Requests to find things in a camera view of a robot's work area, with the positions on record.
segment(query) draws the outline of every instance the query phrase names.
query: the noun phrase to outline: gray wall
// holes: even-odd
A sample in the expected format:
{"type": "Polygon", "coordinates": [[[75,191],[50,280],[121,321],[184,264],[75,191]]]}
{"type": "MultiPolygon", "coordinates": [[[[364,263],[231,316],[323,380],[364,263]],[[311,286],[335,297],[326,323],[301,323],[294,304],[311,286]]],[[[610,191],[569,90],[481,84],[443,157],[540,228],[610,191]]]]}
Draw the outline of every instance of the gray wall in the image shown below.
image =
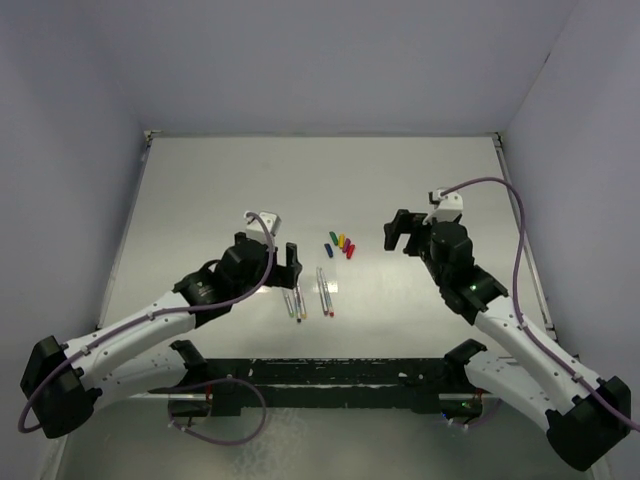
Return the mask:
{"type": "Polygon", "coordinates": [[[85,8],[145,128],[506,128],[576,0],[101,0],[85,8]]]}
{"type": "MultiPolygon", "coordinates": [[[[560,340],[640,418],[640,2],[580,2],[505,135],[560,340]]],[[[613,450],[640,478],[640,435],[613,450]]]]}
{"type": "Polygon", "coordinates": [[[17,433],[35,342],[96,322],[139,171],[141,127],[75,1],[0,3],[0,472],[31,479],[17,433]]]}

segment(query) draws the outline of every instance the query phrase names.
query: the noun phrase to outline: cable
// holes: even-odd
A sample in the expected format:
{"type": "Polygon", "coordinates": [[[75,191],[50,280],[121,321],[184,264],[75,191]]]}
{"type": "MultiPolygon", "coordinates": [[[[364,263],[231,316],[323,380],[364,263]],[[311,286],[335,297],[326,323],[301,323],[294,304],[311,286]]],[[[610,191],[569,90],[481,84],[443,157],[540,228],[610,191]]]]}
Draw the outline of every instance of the cable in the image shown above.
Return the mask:
{"type": "Polygon", "coordinates": [[[241,438],[240,440],[217,440],[211,437],[206,437],[198,432],[194,432],[193,430],[191,430],[188,427],[184,427],[182,425],[180,425],[179,423],[176,422],[176,419],[174,418],[174,416],[171,414],[171,410],[168,410],[169,412],[169,425],[171,425],[172,427],[177,428],[178,430],[180,430],[183,433],[186,433],[187,435],[191,435],[192,437],[195,437],[199,440],[203,440],[207,443],[211,443],[212,445],[222,445],[225,447],[233,447],[233,446],[237,446],[237,445],[244,445],[245,443],[250,442],[251,440],[253,440],[254,438],[256,438],[258,436],[258,434],[262,431],[262,429],[264,428],[264,425],[267,421],[267,402],[264,399],[264,396],[262,396],[262,394],[260,393],[260,391],[251,383],[245,381],[245,380],[241,380],[239,378],[219,378],[217,380],[209,380],[208,382],[203,382],[203,383],[198,383],[195,385],[187,385],[185,387],[176,387],[176,388],[171,388],[170,392],[184,392],[187,390],[193,390],[193,389],[198,389],[198,388],[205,388],[211,385],[218,385],[221,383],[238,383],[240,385],[244,385],[245,387],[249,388],[253,393],[256,394],[256,396],[258,397],[258,400],[260,400],[260,405],[262,406],[262,418],[260,419],[260,423],[258,424],[258,427],[253,431],[253,433],[251,433],[250,435],[241,438]]]}
{"type": "MultiPolygon", "coordinates": [[[[260,224],[260,227],[262,228],[262,230],[263,230],[263,232],[265,234],[265,238],[267,240],[267,249],[269,251],[269,257],[268,257],[268,260],[267,260],[267,268],[265,269],[265,271],[262,274],[262,277],[260,278],[258,283],[251,290],[247,291],[246,293],[244,293],[244,294],[240,295],[239,297],[234,298],[232,300],[226,300],[224,302],[214,303],[212,305],[197,305],[197,306],[193,306],[193,307],[171,307],[171,308],[161,308],[159,310],[155,310],[155,311],[151,312],[151,314],[144,314],[144,315],[142,315],[140,317],[134,318],[130,322],[127,322],[127,323],[125,323],[123,325],[120,325],[117,328],[114,328],[110,332],[104,334],[102,337],[99,337],[99,338],[93,340],[92,342],[89,342],[86,345],[87,349],[89,351],[91,351],[94,348],[96,348],[98,345],[100,345],[101,343],[106,342],[107,340],[109,340],[109,339],[121,334],[122,332],[125,332],[125,331],[129,330],[130,328],[133,328],[133,327],[135,327],[137,325],[140,325],[143,322],[148,321],[149,320],[149,315],[151,315],[152,317],[156,317],[158,315],[167,315],[167,314],[172,314],[172,313],[185,313],[185,312],[196,313],[196,312],[206,312],[206,311],[210,311],[210,310],[217,310],[219,308],[229,307],[229,306],[234,305],[236,303],[239,303],[239,302],[241,302],[243,300],[246,300],[251,295],[253,295],[255,292],[257,292],[260,289],[260,287],[262,287],[264,285],[264,283],[267,281],[267,278],[269,278],[269,274],[271,273],[271,269],[273,267],[273,256],[274,256],[274,253],[275,253],[275,245],[273,244],[273,239],[271,238],[271,233],[269,232],[269,229],[267,228],[267,226],[265,225],[263,220],[260,218],[260,215],[258,215],[257,213],[254,213],[254,212],[247,212],[245,214],[245,217],[251,217],[254,220],[257,220],[257,222],[260,224]]],[[[18,418],[18,431],[20,433],[31,433],[31,432],[35,432],[36,430],[39,430],[40,428],[42,428],[42,426],[40,424],[34,425],[32,427],[25,426],[25,422],[26,422],[26,419],[27,419],[27,415],[29,414],[29,411],[33,408],[33,404],[35,403],[36,399],[38,399],[38,397],[40,395],[42,395],[42,392],[44,391],[45,387],[47,387],[47,385],[49,385],[49,383],[51,383],[51,381],[54,378],[56,378],[58,375],[60,375],[60,373],[62,371],[64,371],[64,369],[66,369],[68,366],[73,364],[76,360],[78,360],[83,355],[84,355],[84,352],[82,350],[79,350],[78,352],[74,353],[73,355],[68,357],[65,361],[63,361],[60,365],[58,365],[56,368],[54,368],[53,371],[49,375],[47,375],[42,382],[40,382],[40,385],[38,385],[38,387],[34,390],[33,394],[27,399],[27,403],[25,404],[24,408],[22,409],[22,412],[20,413],[20,417],[18,418]]],[[[261,403],[264,404],[264,398],[262,398],[262,396],[260,395],[260,392],[258,392],[258,390],[255,387],[253,388],[253,390],[258,395],[258,398],[261,399],[260,400],[261,403]]],[[[262,429],[263,426],[264,426],[264,422],[262,422],[260,424],[259,429],[257,430],[257,432],[254,432],[254,435],[251,436],[251,438],[254,438],[255,435],[257,435],[260,432],[260,430],[262,429]]]]}
{"type": "Polygon", "coordinates": [[[611,415],[616,417],[618,420],[620,420],[622,423],[624,423],[627,427],[631,428],[632,430],[635,430],[636,432],[640,432],[640,424],[634,422],[633,420],[625,416],[622,412],[619,412],[617,409],[615,409],[609,402],[607,402],[602,397],[602,395],[600,395],[596,391],[596,389],[594,389],[591,385],[589,385],[589,383],[582,376],[577,375],[578,372],[576,372],[576,370],[574,370],[571,367],[571,365],[569,365],[567,362],[562,360],[558,355],[556,355],[554,352],[548,349],[540,340],[538,340],[535,334],[526,325],[524,317],[522,316],[521,308],[520,308],[520,298],[519,298],[519,292],[518,292],[518,274],[520,272],[520,260],[522,258],[522,252],[524,250],[525,215],[524,215],[524,204],[522,202],[522,198],[520,197],[520,194],[515,189],[515,187],[511,185],[509,182],[503,180],[502,178],[481,177],[481,178],[475,178],[473,180],[468,180],[466,182],[462,182],[459,185],[456,185],[455,187],[448,188],[447,190],[442,192],[441,195],[448,195],[449,193],[454,192],[456,190],[462,190],[465,187],[469,187],[471,185],[475,185],[477,183],[484,183],[484,182],[495,182],[495,183],[504,185],[509,191],[509,193],[511,193],[511,195],[515,199],[516,203],[518,204],[518,213],[520,216],[520,221],[518,225],[518,248],[516,249],[516,260],[513,266],[513,278],[512,278],[511,291],[512,291],[512,297],[513,297],[513,306],[516,311],[516,318],[518,319],[518,323],[520,324],[522,330],[526,333],[527,337],[529,337],[529,339],[540,350],[542,350],[549,358],[551,358],[554,362],[556,362],[569,375],[571,375],[574,378],[577,378],[578,383],[582,385],[593,396],[593,398],[595,398],[597,402],[600,405],[602,405],[611,415]]]}

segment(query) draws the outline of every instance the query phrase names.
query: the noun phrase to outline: marker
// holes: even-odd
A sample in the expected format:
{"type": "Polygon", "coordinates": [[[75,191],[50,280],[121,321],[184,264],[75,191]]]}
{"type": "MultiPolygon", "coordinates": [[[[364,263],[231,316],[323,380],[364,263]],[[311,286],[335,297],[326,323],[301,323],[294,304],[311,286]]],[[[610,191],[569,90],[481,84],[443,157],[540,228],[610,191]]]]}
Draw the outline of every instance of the marker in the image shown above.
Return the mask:
{"type": "Polygon", "coordinates": [[[329,316],[333,317],[333,303],[331,303],[331,295],[329,295],[329,286],[327,285],[327,279],[324,276],[324,271],[320,269],[320,278],[322,279],[322,289],[324,290],[325,300],[327,302],[327,308],[329,309],[329,316]]]}
{"type": "Polygon", "coordinates": [[[293,289],[293,296],[296,299],[296,303],[298,304],[298,317],[302,319],[307,318],[307,307],[304,304],[304,297],[302,296],[302,290],[300,290],[300,284],[296,285],[296,288],[293,289]]]}
{"type": "Polygon", "coordinates": [[[282,296],[284,297],[284,303],[287,305],[287,312],[289,312],[289,316],[293,318],[295,313],[293,311],[293,305],[291,305],[291,297],[289,297],[289,294],[284,289],[282,289],[282,296]]]}
{"type": "Polygon", "coordinates": [[[327,306],[327,297],[324,294],[324,285],[322,284],[322,269],[316,268],[316,281],[318,282],[318,292],[320,293],[320,303],[322,304],[322,313],[326,317],[329,315],[329,307],[327,306]]]}

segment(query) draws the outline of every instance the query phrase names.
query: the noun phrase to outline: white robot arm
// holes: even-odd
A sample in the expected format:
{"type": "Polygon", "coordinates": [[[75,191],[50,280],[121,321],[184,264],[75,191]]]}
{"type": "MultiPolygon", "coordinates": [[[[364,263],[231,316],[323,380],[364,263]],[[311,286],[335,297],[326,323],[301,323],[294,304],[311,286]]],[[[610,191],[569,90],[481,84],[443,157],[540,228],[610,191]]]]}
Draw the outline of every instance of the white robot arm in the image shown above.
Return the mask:
{"type": "MultiPolygon", "coordinates": [[[[484,180],[505,184],[493,178],[477,181],[484,180]]],[[[404,253],[425,263],[446,305],[497,341],[517,365],[473,340],[449,354],[456,357],[453,363],[464,364],[463,375],[472,385],[533,420],[569,465],[586,470],[629,434],[629,388],[617,377],[605,381],[571,357],[517,312],[507,289],[475,264],[473,244],[460,224],[463,200],[458,191],[440,189],[429,200],[434,209],[428,214],[398,210],[384,227],[385,250],[394,250],[400,235],[409,234],[404,253]]],[[[523,232],[521,226],[518,264],[523,232]]]]}
{"type": "Polygon", "coordinates": [[[28,401],[19,430],[42,427],[47,437],[56,438],[110,403],[178,385],[191,367],[201,367],[202,358],[180,342],[160,354],[150,354],[151,347],[228,313],[262,285],[294,288],[302,266],[293,243],[286,245],[286,265],[277,265],[274,237],[280,218],[267,212],[246,216],[245,231],[235,235],[219,261],[207,262],[149,306],[62,345],[52,336],[38,342],[20,382],[28,401]],[[30,409],[40,424],[25,427],[30,409]]]}

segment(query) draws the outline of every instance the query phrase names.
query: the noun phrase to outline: purple cable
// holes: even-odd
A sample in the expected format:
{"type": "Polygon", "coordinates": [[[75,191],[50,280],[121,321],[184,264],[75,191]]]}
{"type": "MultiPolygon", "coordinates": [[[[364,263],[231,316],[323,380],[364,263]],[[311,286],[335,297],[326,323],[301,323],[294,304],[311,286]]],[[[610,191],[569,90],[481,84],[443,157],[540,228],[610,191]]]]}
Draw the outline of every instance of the purple cable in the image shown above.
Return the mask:
{"type": "MultiPolygon", "coordinates": [[[[572,377],[575,377],[578,372],[576,372],[576,370],[574,370],[571,367],[571,365],[569,365],[567,362],[562,360],[558,355],[556,355],[554,352],[548,349],[540,340],[538,340],[535,334],[525,324],[524,317],[522,316],[522,312],[520,309],[520,299],[518,294],[518,274],[520,272],[520,260],[522,258],[522,252],[524,250],[525,215],[524,215],[524,204],[522,202],[522,198],[520,197],[520,194],[518,193],[518,191],[513,187],[513,185],[511,185],[509,182],[501,178],[481,177],[481,178],[475,178],[473,180],[469,180],[466,182],[462,182],[461,184],[456,185],[455,187],[451,187],[445,190],[444,192],[442,192],[441,195],[448,195],[449,193],[454,192],[456,190],[461,190],[470,185],[475,185],[476,183],[484,183],[484,182],[495,182],[495,183],[500,183],[501,185],[504,185],[505,187],[507,187],[507,190],[509,191],[509,193],[513,195],[513,198],[516,200],[516,203],[518,204],[518,213],[520,216],[520,222],[518,225],[518,248],[516,250],[516,261],[515,261],[515,265],[513,266],[513,278],[512,278],[512,285],[511,285],[513,306],[516,311],[516,317],[518,319],[518,323],[520,323],[520,326],[522,327],[522,330],[526,333],[527,337],[529,337],[529,339],[540,350],[542,350],[548,357],[550,357],[554,362],[556,362],[560,367],[562,367],[562,369],[565,370],[569,375],[571,375],[572,377]]],[[[595,388],[589,385],[589,383],[582,376],[579,376],[577,378],[577,381],[591,395],[593,395],[593,398],[595,398],[598,401],[598,403],[602,405],[611,415],[616,417],[618,420],[620,420],[622,423],[624,423],[627,427],[631,428],[632,430],[635,430],[636,432],[640,432],[640,424],[634,422],[633,420],[631,420],[630,418],[626,417],[624,414],[619,412],[617,409],[613,408],[609,404],[609,402],[607,402],[602,397],[602,395],[600,395],[596,391],[595,388]]]]}
{"type": "Polygon", "coordinates": [[[219,385],[221,383],[238,383],[240,385],[244,385],[245,387],[249,388],[251,391],[253,391],[253,393],[256,394],[256,396],[258,397],[258,399],[260,400],[260,404],[262,405],[262,418],[260,419],[260,423],[258,424],[258,427],[253,431],[253,433],[251,435],[248,435],[244,438],[241,438],[240,440],[216,440],[214,438],[210,438],[210,437],[205,437],[204,435],[198,433],[198,432],[194,432],[193,430],[191,430],[190,428],[184,427],[180,424],[178,424],[175,420],[175,418],[173,417],[173,415],[171,414],[171,411],[168,410],[169,412],[169,421],[171,423],[171,426],[177,428],[178,430],[182,431],[183,433],[186,433],[187,435],[191,435],[192,437],[195,437],[199,440],[203,440],[207,443],[211,443],[213,445],[222,445],[225,447],[234,447],[237,445],[243,445],[247,442],[250,442],[251,440],[253,440],[255,437],[258,436],[258,434],[262,431],[262,429],[264,428],[264,424],[267,421],[267,402],[265,401],[264,397],[262,396],[262,394],[260,393],[260,391],[251,383],[245,381],[245,380],[241,380],[239,378],[219,378],[217,380],[209,380],[208,382],[203,382],[203,383],[198,383],[196,385],[187,385],[185,387],[175,387],[170,389],[170,392],[173,393],[177,393],[177,392],[184,392],[184,391],[188,391],[188,390],[193,390],[194,388],[204,388],[204,387],[208,387],[209,385],[219,385]]]}
{"type": "MultiPolygon", "coordinates": [[[[260,289],[260,287],[262,287],[264,285],[264,283],[267,281],[267,278],[269,278],[269,274],[271,273],[271,269],[273,267],[273,255],[275,253],[275,245],[273,244],[273,239],[271,238],[271,234],[269,233],[269,229],[267,228],[265,223],[260,218],[260,215],[258,215],[257,213],[253,213],[253,212],[247,212],[245,214],[245,216],[252,217],[253,219],[257,220],[257,222],[260,224],[260,227],[264,231],[264,234],[265,234],[265,237],[266,237],[266,240],[267,240],[267,248],[268,248],[268,251],[269,251],[269,257],[268,257],[268,260],[267,260],[267,268],[265,269],[264,273],[262,274],[262,278],[260,278],[258,283],[251,290],[249,290],[248,292],[246,292],[246,293],[244,293],[244,294],[240,295],[239,297],[234,298],[232,300],[226,300],[224,302],[214,303],[212,305],[198,305],[198,306],[194,306],[194,307],[162,308],[162,309],[155,310],[155,311],[151,312],[151,316],[152,317],[157,317],[158,315],[167,315],[167,314],[172,314],[172,313],[206,312],[206,311],[210,311],[210,310],[216,310],[218,308],[228,307],[230,305],[234,305],[234,304],[239,303],[239,302],[241,302],[243,300],[246,300],[251,295],[256,293],[260,289]]],[[[133,328],[136,325],[139,325],[139,324],[141,324],[141,323],[143,323],[145,321],[148,321],[148,320],[149,320],[149,315],[148,314],[145,314],[145,315],[142,315],[142,316],[140,316],[138,318],[135,318],[135,319],[131,320],[130,322],[127,322],[127,323],[125,323],[123,325],[120,325],[117,328],[114,328],[112,331],[110,331],[109,333],[106,333],[104,336],[102,336],[100,338],[97,338],[97,339],[93,340],[92,342],[88,343],[87,344],[87,348],[89,350],[93,350],[95,347],[97,347],[101,343],[104,343],[105,341],[115,337],[116,335],[119,335],[122,332],[124,332],[126,330],[129,330],[130,328],[133,328]]],[[[67,358],[64,362],[62,362],[60,365],[58,365],[56,368],[54,368],[53,371],[49,375],[47,375],[47,377],[40,383],[40,385],[38,385],[38,387],[34,390],[33,394],[27,400],[27,403],[25,404],[24,408],[22,409],[22,412],[20,413],[20,417],[18,419],[18,431],[20,433],[31,433],[31,432],[35,432],[36,430],[42,428],[42,426],[40,424],[34,425],[32,427],[25,426],[25,422],[27,420],[27,415],[29,414],[29,411],[33,408],[33,404],[35,403],[36,399],[42,394],[42,391],[45,389],[45,387],[47,385],[49,385],[49,383],[51,383],[51,381],[54,378],[56,378],[65,368],[67,368],[69,365],[71,365],[73,362],[78,360],[83,355],[84,355],[84,353],[82,351],[78,351],[78,352],[74,353],[69,358],[67,358]]],[[[253,385],[249,384],[248,382],[245,382],[244,380],[230,379],[230,378],[225,378],[225,379],[221,379],[221,380],[214,380],[213,382],[224,383],[224,382],[230,382],[230,381],[233,381],[233,380],[236,383],[242,383],[243,385],[246,384],[258,396],[258,399],[260,400],[260,403],[263,406],[263,418],[262,418],[262,421],[260,422],[260,425],[256,429],[256,431],[253,432],[248,437],[243,438],[241,440],[236,440],[236,441],[234,441],[232,443],[229,443],[229,442],[227,442],[227,443],[219,443],[220,445],[242,445],[243,443],[246,443],[246,442],[252,440],[253,438],[255,438],[256,435],[258,435],[260,433],[260,431],[264,427],[266,416],[267,416],[266,402],[264,400],[264,397],[258,391],[258,389],[255,388],[253,385]]],[[[212,382],[207,382],[206,384],[203,384],[203,385],[213,385],[213,383],[212,382]]],[[[184,387],[184,388],[194,388],[194,386],[190,385],[190,386],[184,387]]],[[[185,431],[185,433],[189,433],[190,435],[193,435],[193,436],[195,436],[197,438],[201,438],[202,437],[200,434],[196,434],[195,432],[191,432],[191,431],[185,431]]],[[[208,441],[210,443],[216,443],[217,442],[216,440],[208,439],[207,437],[202,437],[202,439],[206,440],[206,441],[208,441]]]]}

